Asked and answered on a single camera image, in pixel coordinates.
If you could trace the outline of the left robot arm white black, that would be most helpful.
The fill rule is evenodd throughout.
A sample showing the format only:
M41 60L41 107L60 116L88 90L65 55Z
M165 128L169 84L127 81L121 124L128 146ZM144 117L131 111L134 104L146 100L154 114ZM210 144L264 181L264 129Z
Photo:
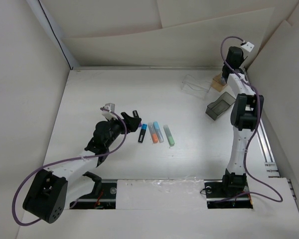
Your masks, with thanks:
M108 107L102 107L101 110L106 120L96 124L93 137L82 156L60 160L59 167L50 163L32 172L34 180L22 204L25 211L49 224L55 222L73 201L70 187L80 177L92 179L84 185L84 192L89 197L94 198L101 193L101 178L91 173L91 170L114 153L110 146L119 135L127 136L136 132L142 121L137 111L129 116L125 112L117 115Z

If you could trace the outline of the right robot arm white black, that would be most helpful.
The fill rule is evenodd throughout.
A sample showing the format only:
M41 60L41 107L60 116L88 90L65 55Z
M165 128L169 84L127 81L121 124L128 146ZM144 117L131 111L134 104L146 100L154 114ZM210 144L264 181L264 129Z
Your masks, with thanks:
M258 96L255 89L245 79L240 69L243 62L243 50L240 47L231 46L222 68L222 78L236 96L230 116L234 133L231 157L220 184L220 190L226 198L243 193L247 186L248 147L257 131L264 103L264 97Z

